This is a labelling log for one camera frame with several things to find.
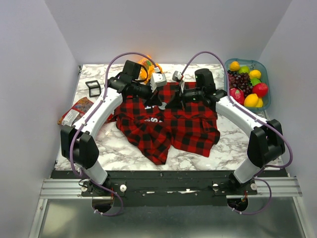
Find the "red black plaid shirt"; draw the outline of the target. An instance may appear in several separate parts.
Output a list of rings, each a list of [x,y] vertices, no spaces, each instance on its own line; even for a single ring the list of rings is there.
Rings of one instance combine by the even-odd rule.
[[[203,103],[185,109],[146,107],[140,98],[127,97],[107,122],[116,127],[155,165],[164,165],[170,147],[208,157],[219,142],[217,113]]]

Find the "black square frame brooch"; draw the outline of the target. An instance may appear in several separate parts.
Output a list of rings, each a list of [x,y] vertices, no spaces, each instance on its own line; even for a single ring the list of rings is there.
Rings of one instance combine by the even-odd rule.
[[[90,98],[101,95],[101,86],[97,80],[86,81],[85,84],[88,87]]]

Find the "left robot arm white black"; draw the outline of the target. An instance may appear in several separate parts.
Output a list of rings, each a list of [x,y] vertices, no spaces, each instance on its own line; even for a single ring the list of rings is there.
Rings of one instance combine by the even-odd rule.
[[[95,143],[102,125],[119,107],[125,97],[138,96],[146,105],[161,106],[158,88],[166,84],[166,77],[156,65],[147,84],[140,80],[142,65],[126,61],[122,72],[106,82],[105,89],[88,111],[73,125],[64,124],[60,131],[61,154],[71,163],[77,176],[85,175],[93,183],[99,196],[109,192],[108,173],[98,161],[99,150]]]

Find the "orange snack bag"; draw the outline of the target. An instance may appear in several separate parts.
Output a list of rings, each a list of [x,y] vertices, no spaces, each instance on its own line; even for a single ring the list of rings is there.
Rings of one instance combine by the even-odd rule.
[[[150,56],[147,55],[146,57],[142,58],[140,61],[138,61],[138,64],[141,65],[141,69],[140,69],[140,73],[139,73],[139,77],[138,79],[136,79],[136,81],[139,81],[141,83],[147,84],[153,73],[162,73],[163,70],[161,68],[161,66],[156,63],[153,64],[150,61]]]

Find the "red toy dragon fruit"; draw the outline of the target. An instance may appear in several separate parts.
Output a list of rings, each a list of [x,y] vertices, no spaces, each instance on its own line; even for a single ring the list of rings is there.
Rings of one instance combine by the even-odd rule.
[[[230,91],[230,96],[233,97],[233,99],[238,102],[240,105],[244,105],[244,101],[245,101],[245,96],[244,96],[244,92],[239,89],[239,88],[231,88]]]

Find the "dark purple toy grapes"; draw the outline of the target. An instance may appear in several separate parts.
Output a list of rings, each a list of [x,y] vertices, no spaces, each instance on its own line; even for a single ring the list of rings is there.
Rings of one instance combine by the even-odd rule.
[[[239,73],[237,71],[227,71],[229,76],[229,88],[241,89],[243,92],[250,91],[251,79],[246,72]]]

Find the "orange yellow toy fruit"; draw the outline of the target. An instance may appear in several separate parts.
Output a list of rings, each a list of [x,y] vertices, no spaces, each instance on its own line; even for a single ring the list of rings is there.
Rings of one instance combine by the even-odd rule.
[[[240,63],[238,61],[233,61],[229,66],[230,71],[239,71],[240,70]]]

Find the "front yellow toy lemon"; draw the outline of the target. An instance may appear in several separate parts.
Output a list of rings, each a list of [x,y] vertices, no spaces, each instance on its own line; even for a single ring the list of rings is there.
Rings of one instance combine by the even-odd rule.
[[[261,108],[263,105],[262,98],[259,98],[257,94],[250,94],[244,100],[245,107]]]

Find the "yellow toy lemon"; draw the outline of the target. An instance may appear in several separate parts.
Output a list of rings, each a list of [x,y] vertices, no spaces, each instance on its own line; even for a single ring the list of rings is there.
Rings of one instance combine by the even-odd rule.
[[[250,79],[261,79],[262,73],[259,70],[252,70],[249,72]]]
[[[244,100],[245,107],[261,108],[263,105],[262,98],[259,98],[257,94],[250,94]]]

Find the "green toy fruit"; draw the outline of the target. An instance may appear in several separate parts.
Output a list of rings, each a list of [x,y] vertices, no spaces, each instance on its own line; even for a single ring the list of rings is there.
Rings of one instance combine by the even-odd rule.
[[[239,69],[239,74],[249,74],[250,73],[250,68],[247,65],[241,66]]]

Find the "red snack bag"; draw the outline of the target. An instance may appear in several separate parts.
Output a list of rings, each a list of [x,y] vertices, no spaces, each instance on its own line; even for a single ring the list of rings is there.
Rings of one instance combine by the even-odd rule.
[[[78,100],[57,122],[58,125],[73,126],[93,105],[87,97]]]

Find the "teal plastic fruit bin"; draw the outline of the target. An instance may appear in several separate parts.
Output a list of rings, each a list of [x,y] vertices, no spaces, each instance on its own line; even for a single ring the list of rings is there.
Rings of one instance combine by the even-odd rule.
[[[241,66],[244,66],[244,65],[247,65],[249,68],[250,68],[250,71],[252,70],[259,70],[261,73],[262,73],[262,76],[261,76],[261,79],[251,79],[251,84],[252,86],[250,87],[250,91],[245,91],[244,92],[244,96],[245,98],[250,95],[250,94],[253,94],[252,93],[252,90],[253,90],[253,87],[258,84],[258,83],[265,83],[267,86],[268,86],[268,93],[262,97],[262,100],[263,100],[263,103],[264,105],[261,107],[261,108],[250,108],[250,107],[246,107],[248,110],[254,112],[254,113],[257,113],[257,112],[260,112],[260,111],[264,111],[266,110],[270,104],[271,104],[271,95],[270,95],[270,89],[269,89],[269,80],[268,80],[268,74],[267,74],[267,70],[265,68],[265,66],[256,61],[256,60],[247,60],[247,59],[229,59],[225,62],[225,69],[226,69],[226,72],[229,70],[229,66],[230,64],[233,62],[233,61],[238,61],[240,63],[240,67]]]

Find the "red toy apple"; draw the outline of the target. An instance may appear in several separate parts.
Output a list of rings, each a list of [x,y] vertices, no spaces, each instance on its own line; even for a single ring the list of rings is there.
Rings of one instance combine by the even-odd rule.
[[[252,93],[262,98],[268,93],[268,86],[265,83],[258,83],[253,87]]]

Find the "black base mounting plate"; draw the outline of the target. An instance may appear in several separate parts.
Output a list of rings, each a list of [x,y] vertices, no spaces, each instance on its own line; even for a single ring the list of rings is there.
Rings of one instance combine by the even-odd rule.
[[[265,171],[238,190],[226,182],[232,171],[111,171],[107,185],[100,188],[89,179],[72,179],[55,172],[46,179],[41,197],[90,200],[102,207],[236,206],[244,208],[252,198],[297,195],[296,180],[285,171]]]

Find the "aluminium rail frame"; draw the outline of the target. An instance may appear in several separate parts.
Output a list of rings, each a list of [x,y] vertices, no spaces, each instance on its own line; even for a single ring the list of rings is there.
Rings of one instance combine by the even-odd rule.
[[[296,177],[264,171],[240,192],[228,171],[112,171],[118,196],[61,172],[43,181],[32,238],[307,238]]]

